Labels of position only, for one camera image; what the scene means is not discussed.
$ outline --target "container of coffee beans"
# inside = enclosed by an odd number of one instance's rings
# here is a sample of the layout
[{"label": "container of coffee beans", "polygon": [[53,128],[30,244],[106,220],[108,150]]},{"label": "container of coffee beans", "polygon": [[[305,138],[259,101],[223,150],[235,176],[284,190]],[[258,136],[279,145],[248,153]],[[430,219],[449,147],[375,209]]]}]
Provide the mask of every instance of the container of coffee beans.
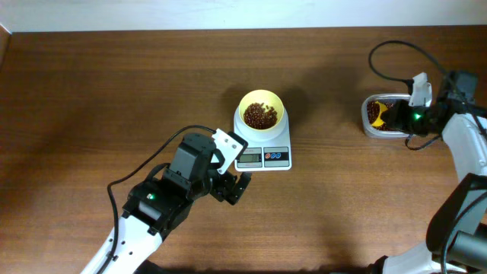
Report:
[{"label": "container of coffee beans", "polygon": [[238,106],[239,130],[253,140],[264,141],[279,135],[287,122],[281,99],[266,90],[251,91]]},{"label": "container of coffee beans", "polygon": [[387,128],[387,124],[374,127],[371,124],[378,116],[379,105],[375,102],[380,102],[387,108],[393,106],[398,100],[409,100],[408,94],[378,94],[372,95],[362,104],[362,123],[364,124],[364,132],[367,136],[372,138],[390,139],[390,138],[405,138],[408,135]]}]

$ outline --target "digital kitchen scale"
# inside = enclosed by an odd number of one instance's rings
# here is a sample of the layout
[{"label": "digital kitchen scale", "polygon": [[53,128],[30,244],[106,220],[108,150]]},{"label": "digital kitchen scale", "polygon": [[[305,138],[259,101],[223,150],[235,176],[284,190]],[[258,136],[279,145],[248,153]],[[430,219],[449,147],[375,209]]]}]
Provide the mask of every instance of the digital kitchen scale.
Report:
[{"label": "digital kitchen scale", "polygon": [[234,114],[234,132],[245,139],[249,145],[235,160],[235,169],[240,172],[289,170],[292,166],[289,119],[282,103],[280,107],[280,111],[283,112],[282,118],[271,129],[265,130],[253,129],[245,124],[240,117],[240,107],[242,107],[242,103]]}]

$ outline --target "yellow bowl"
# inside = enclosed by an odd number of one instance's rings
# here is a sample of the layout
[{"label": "yellow bowl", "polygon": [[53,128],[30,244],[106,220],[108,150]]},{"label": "yellow bowl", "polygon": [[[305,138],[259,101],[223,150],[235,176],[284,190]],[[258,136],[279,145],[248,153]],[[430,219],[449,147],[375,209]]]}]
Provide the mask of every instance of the yellow bowl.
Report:
[{"label": "yellow bowl", "polygon": [[[277,121],[275,122],[274,126],[271,126],[268,129],[254,129],[252,126],[249,126],[245,123],[245,119],[244,119],[245,110],[249,107],[249,105],[254,103],[258,103],[258,104],[264,103],[264,107],[265,106],[274,107],[274,110],[277,113]],[[266,90],[256,90],[256,91],[249,92],[247,95],[245,95],[242,98],[240,104],[238,105],[238,112],[245,126],[253,130],[268,131],[275,128],[281,122],[282,117],[284,116],[284,105],[282,105],[281,99],[273,92],[266,91]]]}]

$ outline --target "white wall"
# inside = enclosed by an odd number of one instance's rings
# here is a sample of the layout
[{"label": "white wall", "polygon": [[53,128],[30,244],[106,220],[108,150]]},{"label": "white wall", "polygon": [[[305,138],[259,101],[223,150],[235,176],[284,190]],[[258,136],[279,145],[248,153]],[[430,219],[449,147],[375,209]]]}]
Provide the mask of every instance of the white wall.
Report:
[{"label": "white wall", "polygon": [[10,31],[487,24],[487,0],[0,0]]}]

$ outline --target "wooden table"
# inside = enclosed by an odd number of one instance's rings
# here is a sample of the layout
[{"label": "wooden table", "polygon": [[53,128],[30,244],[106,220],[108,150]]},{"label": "wooden table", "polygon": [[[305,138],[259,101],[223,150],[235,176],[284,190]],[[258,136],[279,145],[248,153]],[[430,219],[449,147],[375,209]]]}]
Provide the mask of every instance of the wooden table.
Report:
[{"label": "wooden table", "polygon": [[[113,227],[107,183],[183,126],[231,130],[242,96],[260,88],[288,109],[293,168],[254,174],[236,206],[198,200],[151,261],[330,270],[415,246],[457,177],[442,142],[413,152],[363,133],[365,98],[406,92],[368,68],[369,50],[391,39],[477,73],[486,105],[487,27],[15,33],[0,72],[0,267],[80,272]],[[399,77],[427,72],[439,88],[439,72],[410,49],[392,46],[376,63]],[[179,141],[115,187],[119,208]]]}]

